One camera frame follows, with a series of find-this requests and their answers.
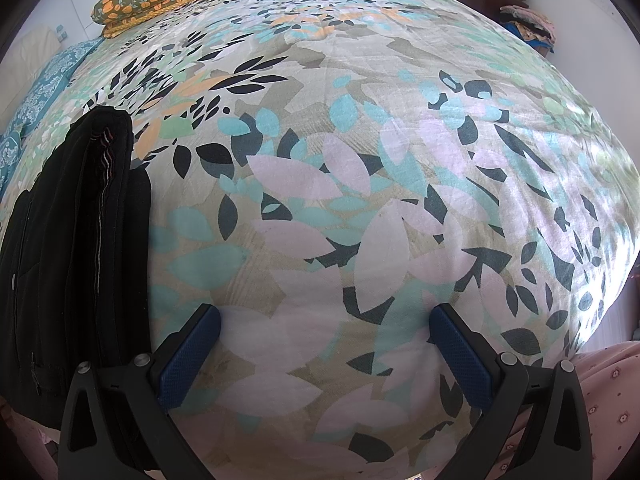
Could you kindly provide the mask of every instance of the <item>folded clothes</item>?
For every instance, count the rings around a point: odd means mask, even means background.
[[[502,12],[512,14],[516,18],[520,18],[521,20],[532,23],[539,28],[543,28],[549,33],[551,42],[556,42],[556,27],[551,22],[551,20],[541,12],[512,5],[501,7],[500,10]]]

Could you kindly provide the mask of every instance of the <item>pink floral cloth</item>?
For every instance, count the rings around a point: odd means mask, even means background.
[[[593,480],[607,480],[640,433],[640,342],[578,354],[572,362],[589,415]],[[528,418],[529,412],[525,412],[516,420],[487,480],[499,478],[508,468]],[[434,480],[443,467],[425,471],[422,480]]]

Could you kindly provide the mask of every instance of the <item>dark leaf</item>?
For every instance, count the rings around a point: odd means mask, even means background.
[[[455,81],[455,79],[453,79],[452,76],[450,76],[443,70],[440,70],[439,76],[440,76],[440,81],[442,81],[445,85],[451,88],[456,94],[458,92],[462,92],[462,85],[459,82]]]
[[[437,431],[442,431],[446,426],[452,426],[452,425],[453,425],[453,421],[445,420],[444,422],[441,422],[437,426],[434,426],[429,431],[427,431],[427,433],[425,433],[423,436],[420,437],[420,440],[429,440],[436,435]]]
[[[581,195],[581,197],[582,197],[582,203],[584,204],[584,208],[589,212],[589,215],[591,215],[591,218],[593,218],[595,221],[598,221],[598,216],[596,215],[596,208],[594,208],[593,203],[591,203],[591,200],[589,200],[584,195]]]
[[[349,451],[360,455],[368,463],[385,462],[394,455],[394,450],[386,442],[363,433],[356,433],[351,437]]]
[[[520,272],[522,272],[524,279],[529,283],[533,283],[534,285],[538,284],[538,282],[536,281],[536,275],[530,269],[524,268]]]
[[[260,77],[255,77],[251,79],[251,81],[255,83],[275,83],[278,81],[286,81],[289,79],[288,77],[283,77],[281,75],[263,75]]]
[[[487,81],[476,80],[465,83],[465,92],[469,97],[480,98],[480,92],[487,92],[489,97],[493,95],[491,85]]]
[[[252,92],[257,92],[258,90],[263,89],[264,86],[262,85],[240,85],[227,88],[226,91],[231,92],[232,94],[251,94]]]
[[[220,178],[220,175],[224,174],[229,178],[234,177],[235,168],[231,153],[222,144],[203,144],[196,148],[196,153],[200,157],[202,168],[211,176]]]
[[[452,418],[456,418],[460,413],[460,409],[462,409],[462,389],[458,386],[458,383],[453,383],[453,387],[450,389],[447,379],[442,374],[440,375],[440,400],[445,413]]]
[[[545,296],[546,296],[546,307],[551,310],[551,307],[554,306],[554,294],[551,292],[551,288],[548,283],[545,283]]]
[[[520,253],[520,263],[528,264],[531,259],[536,255],[536,249],[538,248],[538,242],[529,242],[524,244],[522,252]]]
[[[481,168],[480,166],[476,166],[476,168],[482,171],[482,173],[488,176],[491,180],[496,180],[498,182],[504,182],[507,180],[507,174],[504,173],[501,168]]]
[[[580,256],[584,257],[584,250],[582,248],[582,242],[580,241],[580,238],[578,238],[578,235],[576,234],[575,231],[574,231],[574,240],[575,240],[575,244],[578,246],[578,252],[580,253]]]
[[[367,375],[371,375],[371,368],[373,366],[373,355],[373,352],[360,355],[356,358],[353,358],[351,361],[347,361],[347,365],[349,365],[354,370]]]
[[[207,114],[207,117],[206,117],[204,120],[206,121],[206,120],[208,120],[208,119],[212,118],[212,117],[213,117],[215,114],[217,114],[219,111],[220,111],[220,108],[218,108],[218,107],[216,106],[215,108],[213,108],[213,110],[212,110],[212,111],[210,111],[210,112]]]
[[[516,292],[518,296],[530,311],[534,314],[538,314],[538,304],[536,303],[535,296],[526,286],[516,285]]]
[[[502,139],[502,141],[509,147],[509,149],[517,153],[518,155],[524,157],[525,154],[529,155],[529,158],[533,160],[541,170],[548,171],[549,173],[553,173],[554,171],[547,165],[547,163],[542,160],[533,150],[527,146],[524,142],[522,142],[518,137],[508,132],[504,128],[501,128],[497,124],[495,124],[495,129],[498,132],[498,135]]]
[[[184,178],[191,166],[191,150],[186,146],[178,145],[174,151],[174,168],[181,178]]]
[[[438,192],[433,189],[431,184],[427,186],[427,197],[424,199],[424,209],[441,224],[444,225],[444,219],[447,215],[447,206],[440,198]]]
[[[507,305],[509,306],[509,310],[513,314],[513,317],[518,315],[518,295],[516,291],[511,285],[507,285]]]
[[[220,54],[220,52],[222,52],[222,51],[221,50],[217,50],[215,52],[211,52],[210,54],[207,54],[206,56],[202,56],[198,61],[208,61],[209,59],[214,59],[218,54]]]
[[[458,128],[458,138],[463,146],[478,140],[478,127],[471,117],[466,116],[465,123]]]
[[[592,304],[593,304],[593,297],[591,296],[591,293],[585,292],[583,297],[580,298],[580,303],[578,303],[578,308],[582,312],[586,312],[587,310],[590,309]]]
[[[264,70],[265,68],[270,68],[270,67],[272,67],[274,65],[277,65],[281,61],[284,61],[285,59],[287,59],[287,56],[276,57],[275,59],[270,59],[268,61],[260,63],[260,65],[254,66],[254,70]]]
[[[276,150],[276,156],[281,158],[291,158],[291,149],[296,145],[300,138],[290,128],[280,139],[278,149]]]
[[[562,231],[566,232],[567,226],[571,225],[566,221],[564,217],[564,209],[561,207],[556,208],[556,212],[554,214],[554,221],[558,224],[558,227],[562,229]]]
[[[220,96],[216,95],[207,105],[207,112],[211,110],[214,106],[217,106],[219,102],[220,102]]]
[[[596,227],[591,235],[591,245],[596,249],[600,248],[600,228]]]
[[[502,337],[519,354],[537,355],[540,353],[538,338],[528,328],[507,330],[507,332],[502,332]]]
[[[227,77],[226,79],[223,79],[219,83],[213,85],[209,90],[220,90],[221,88],[226,88],[228,86],[235,85],[237,83],[241,83],[242,81],[244,81],[246,79],[252,78],[254,75],[257,75],[257,74],[233,75],[233,76]]]
[[[249,61],[245,61],[244,63],[239,64],[238,68],[236,68],[236,70],[234,71],[234,74],[237,74],[238,72],[244,72],[244,70],[249,70],[256,63],[260,63],[263,57],[264,56],[254,57]]]
[[[566,321],[566,318],[568,316],[569,316],[569,311],[558,310],[554,312],[551,316],[549,316],[549,319],[546,320],[546,325],[551,330],[558,330],[562,325],[564,325],[564,322]]]
[[[436,104],[432,105],[431,103],[429,103],[429,110],[440,110],[440,107],[448,100],[449,99],[447,98],[447,95],[445,93],[440,94],[440,98],[438,99],[438,102]]]
[[[218,227],[223,239],[227,240],[233,233],[238,223],[238,209],[234,201],[228,195],[222,197],[220,209],[218,209]]]

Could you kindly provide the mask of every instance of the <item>bed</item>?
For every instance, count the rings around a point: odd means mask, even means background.
[[[128,110],[152,182],[154,347],[220,343],[172,413],[219,480],[404,480],[478,420],[430,343],[448,302],[524,364],[571,357],[638,254],[639,175],[533,49],[453,0],[197,0],[105,40],[22,154]]]

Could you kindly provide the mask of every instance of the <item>pink leaf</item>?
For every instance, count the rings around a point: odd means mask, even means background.
[[[314,312],[330,312],[346,319],[338,266],[315,272],[272,270],[271,275],[287,295],[287,302]]]
[[[339,473],[362,471],[363,457],[335,444],[276,439],[275,445],[297,462]]]
[[[380,142],[394,164],[401,164],[409,149],[409,137],[401,119],[388,120],[380,130]]]
[[[341,183],[363,195],[371,195],[369,171],[358,154],[346,143],[338,137],[326,134],[322,156],[327,169]]]
[[[476,257],[458,248],[439,247],[409,261],[409,272],[431,285],[456,282],[476,262]]]
[[[402,217],[389,201],[369,223],[356,256],[354,282],[361,313],[376,308],[402,286],[409,256]]]
[[[254,220],[267,246],[291,258],[315,258],[334,250],[322,233],[295,220]]]
[[[216,404],[243,415],[282,416],[308,406],[321,393],[322,390],[300,378],[263,372],[233,383]]]
[[[432,214],[427,212],[419,202],[418,205],[414,205],[410,202],[397,200],[396,206],[404,221],[415,230],[426,235],[443,234],[444,226]]]
[[[258,181],[281,196],[310,200],[342,196],[330,176],[299,160],[271,155],[251,155],[246,160]]]

